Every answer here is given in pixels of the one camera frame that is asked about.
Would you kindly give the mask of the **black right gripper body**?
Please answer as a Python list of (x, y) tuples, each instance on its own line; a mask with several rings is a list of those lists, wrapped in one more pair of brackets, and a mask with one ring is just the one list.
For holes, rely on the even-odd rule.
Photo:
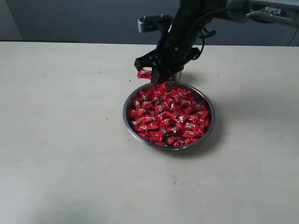
[(200, 32), (200, 21), (172, 21), (168, 32), (161, 34), (161, 39), (154, 51), (159, 54), (160, 70), (173, 74), (190, 60), (197, 59), (201, 52), (193, 45)]

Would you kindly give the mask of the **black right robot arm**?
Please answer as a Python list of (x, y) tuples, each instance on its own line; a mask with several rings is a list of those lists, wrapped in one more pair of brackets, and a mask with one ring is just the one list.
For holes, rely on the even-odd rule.
[(216, 34), (206, 25), (212, 19), (236, 23), (253, 20), (265, 24), (280, 24), (299, 28), (297, 0), (182, 0), (174, 17), (170, 15), (144, 16), (138, 19), (138, 31), (159, 31), (160, 40), (154, 50), (135, 60), (138, 71), (151, 68), (151, 82), (166, 82), (184, 69), (191, 60), (198, 59), (202, 49), (194, 47), (197, 39), (205, 40)]

